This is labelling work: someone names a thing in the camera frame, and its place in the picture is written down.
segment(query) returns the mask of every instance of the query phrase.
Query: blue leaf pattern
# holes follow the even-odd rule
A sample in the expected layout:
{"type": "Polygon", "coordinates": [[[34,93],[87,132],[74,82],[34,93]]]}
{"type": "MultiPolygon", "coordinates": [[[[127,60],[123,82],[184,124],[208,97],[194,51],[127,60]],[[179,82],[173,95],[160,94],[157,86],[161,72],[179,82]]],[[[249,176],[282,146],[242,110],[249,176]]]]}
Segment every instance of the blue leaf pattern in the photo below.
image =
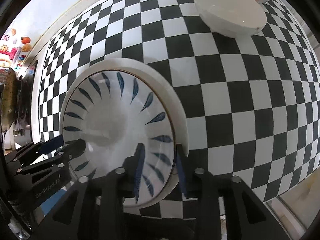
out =
{"type": "Polygon", "coordinates": [[[69,131],[69,132],[80,132],[80,131],[82,131],[81,129],[76,128],[74,126],[66,126],[63,129],[66,130],[66,131],[69,131]]]}
{"type": "Polygon", "coordinates": [[[172,142],[172,139],[168,135],[159,135],[159,136],[151,138],[151,140],[156,140],[156,141],[166,142],[166,143],[172,142]]]}
{"type": "Polygon", "coordinates": [[[87,166],[88,163],[89,163],[89,161],[80,164],[78,167],[75,168],[75,171],[82,170],[85,166],[87,166]]]}
{"type": "Polygon", "coordinates": [[[88,112],[88,110],[85,108],[85,106],[81,102],[73,99],[70,99],[70,101],[88,112]]]}
{"type": "Polygon", "coordinates": [[[102,76],[103,76],[104,81],[106,82],[107,87],[108,87],[109,95],[111,96],[111,92],[110,92],[110,80],[108,79],[108,77],[106,76],[105,73],[102,72],[101,74],[102,74],[102,76]]]}
{"type": "Polygon", "coordinates": [[[157,174],[159,180],[162,183],[164,183],[164,177],[163,177],[162,172],[158,168],[156,168],[154,165],[152,165],[151,163],[148,163],[148,165],[150,166],[150,168],[152,168],[155,171],[155,173],[157,174]]]}
{"type": "Polygon", "coordinates": [[[146,182],[146,185],[148,187],[148,191],[149,191],[151,197],[153,197],[153,191],[154,190],[153,190],[152,183],[150,182],[150,180],[146,176],[142,175],[142,177],[143,177],[144,181],[146,182]]]}
{"type": "Polygon", "coordinates": [[[94,87],[94,89],[98,92],[98,94],[100,95],[100,97],[102,99],[101,90],[100,90],[100,87],[98,86],[98,84],[92,78],[89,78],[89,81],[90,81],[91,85],[94,87]]]}
{"type": "Polygon", "coordinates": [[[160,122],[164,118],[165,118],[165,112],[161,112],[160,114],[158,114],[155,118],[153,118],[150,122],[147,122],[146,124],[153,123],[153,122],[160,122]]]}
{"type": "Polygon", "coordinates": [[[88,99],[91,101],[91,103],[94,104],[94,102],[92,101],[92,98],[90,97],[90,95],[88,94],[87,91],[85,91],[85,90],[82,89],[82,88],[78,88],[78,89],[79,89],[79,91],[81,92],[81,94],[83,94],[86,98],[88,98],[88,99]]]}
{"type": "Polygon", "coordinates": [[[156,157],[158,157],[163,163],[171,166],[171,161],[164,153],[153,153],[156,157]]]}
{"type": "Polygon", "coordinates": [[[138,92],[139,92],[138,82],[137,82],[137,79],[134,78],[134,79],[133,79],[133,92],[132,92],[131,103],[132,103],[132,101],[134,100],[134,98],[136,97],[136,95],[138,94],[138,92]]]}
{"type": "Polygon", "coordinates": [[[76,113],[73,113],[73,112],[66,112],[66,115],[83,120],[81,118],[81,116],[79,116],[79,115],[77,115],[76,113]]]}
{"type": "Polygon", "coordinates": [[[141,113],[144,109],[146,109],[147,107],[149,107],[149,106],[151,105],[152,101],[153,101],[153,92],[150,92],[150,93],[148,94],[147,100],[146,100],[146,102],[145,102],[142,110],[140,111],[140,113],[141,113]]]}
{"type": "Polygon", "coordinates": [[[123,80],[119,71],[117,72],[117,78],[119,81],[119,86],[120,86],[120,90],[121,90],[121,97],[122,97],[122,93],[123,93],[123,89],[124,89],[124,80],[123,80]]]}

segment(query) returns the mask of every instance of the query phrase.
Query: metal screw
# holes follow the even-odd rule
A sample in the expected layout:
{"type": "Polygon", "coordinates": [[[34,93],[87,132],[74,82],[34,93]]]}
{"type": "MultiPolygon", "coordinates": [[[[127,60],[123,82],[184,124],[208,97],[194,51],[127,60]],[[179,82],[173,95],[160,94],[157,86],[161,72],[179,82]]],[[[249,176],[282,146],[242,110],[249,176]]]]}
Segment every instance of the metal screw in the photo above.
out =
{"type": "Polygon", "coordinates": [[[125,173],[125,168],[123,168],[123,167],[116,168],[116,173],[117,173],[117,174],[123,174],[123,173],[125,173]]]}
{"type": "Polygon", "coordinates": [[[202,169],[202,168],[196,168],[196,169],[195,169],[195,174],[204,174],[204,169],[202,169]]]}
{"type": "Polygon", "coordinates": [[[232,176],[231,180],[235,183],[239,183],[241,181],[241,178],[239,176],[232,176]]]}
{"type": "Polygon", "coordinates": [[[85,183],[85,182],[87,182],[89,180],[89,178],[87,177],[87,176],[81,176],[80,178],[79,178],[79,182],[80,183],[85,183]]]}

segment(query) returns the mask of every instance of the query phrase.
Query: black and white checkered surface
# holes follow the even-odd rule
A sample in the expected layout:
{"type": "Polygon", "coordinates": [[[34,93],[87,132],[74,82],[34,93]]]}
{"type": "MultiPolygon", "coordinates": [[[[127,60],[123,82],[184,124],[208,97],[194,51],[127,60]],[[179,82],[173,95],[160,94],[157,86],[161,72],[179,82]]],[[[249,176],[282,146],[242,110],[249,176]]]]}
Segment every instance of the black and white checkered surface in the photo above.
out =
{"type": "MultiPolygon", "coordinates": [[[[42,140],[59,134],[63,99],[83,70],[132,58],[173,86],[187,116],[189,156],[200,167],[239,175],[262,201],[287,191],[319,165],[320,76],[288,9],[280,0],[262,7],[262,32],[231,39],[210,31],[193,0],[96,3],[50,42],[39,95],[42,140]]],[[[137,212],[194,217],[194,201],[177,192],[137,212]]]]}

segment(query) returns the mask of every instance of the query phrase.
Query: white bowl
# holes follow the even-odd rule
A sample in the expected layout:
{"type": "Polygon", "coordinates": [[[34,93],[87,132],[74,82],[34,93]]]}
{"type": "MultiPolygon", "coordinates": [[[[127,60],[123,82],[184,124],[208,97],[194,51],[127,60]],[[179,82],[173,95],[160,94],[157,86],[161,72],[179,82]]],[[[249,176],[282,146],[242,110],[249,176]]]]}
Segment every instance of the white bowl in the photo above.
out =
{"type": "Polygon", "coordinates": [[[205,24],[230,38],[257,34],[267,23],[255,0],[195,0],[195,4],[205,24]]]}

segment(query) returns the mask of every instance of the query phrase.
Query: kitchen counter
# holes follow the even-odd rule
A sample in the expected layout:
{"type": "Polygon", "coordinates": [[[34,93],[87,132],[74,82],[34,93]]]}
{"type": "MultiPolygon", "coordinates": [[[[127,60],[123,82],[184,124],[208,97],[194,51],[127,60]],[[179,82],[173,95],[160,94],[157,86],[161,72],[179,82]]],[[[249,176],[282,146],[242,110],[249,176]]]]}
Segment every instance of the kitchen counter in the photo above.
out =
{"type": "MultiPolygon", "coordinates": [[[[240,176],[262,201],[319,165],[318,61],[280,0],[261,5],[257,35],[212,32],[193,0],[101,0],[51,40],[39,94],[42,140],[59,134],[63,99],[96,62],[127,57],[157,70],[187,116],[189,157],[214,175],[240,176]]],[[[194,218],[178,187],[145,216],[194,218]]]]}

